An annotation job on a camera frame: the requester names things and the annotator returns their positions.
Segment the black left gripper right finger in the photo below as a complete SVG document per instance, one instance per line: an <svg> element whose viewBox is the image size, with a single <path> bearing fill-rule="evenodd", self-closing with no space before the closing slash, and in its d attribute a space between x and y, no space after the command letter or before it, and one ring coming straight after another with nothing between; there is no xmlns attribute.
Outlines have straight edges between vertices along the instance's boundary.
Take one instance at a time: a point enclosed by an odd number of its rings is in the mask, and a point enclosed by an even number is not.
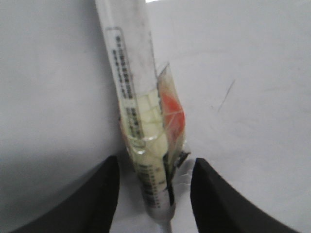
<svg viewBox="0 0 311 233"><path fill-rule="evenodd" d="M200 233L293 233L234 189L203 158L194 163L191 206Z"/></svg>

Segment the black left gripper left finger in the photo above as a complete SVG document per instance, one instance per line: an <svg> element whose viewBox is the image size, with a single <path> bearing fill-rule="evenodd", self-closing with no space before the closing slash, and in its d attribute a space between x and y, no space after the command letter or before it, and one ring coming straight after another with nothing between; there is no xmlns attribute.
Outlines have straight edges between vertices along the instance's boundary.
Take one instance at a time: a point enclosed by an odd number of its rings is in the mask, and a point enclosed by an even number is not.
<svg viewBox="0 0 311 233"><path fill-rule="evenodd" d="M119 201L120 166L115 155L98 164L47 161L13 179L12 233L107 233Z"/></svg>

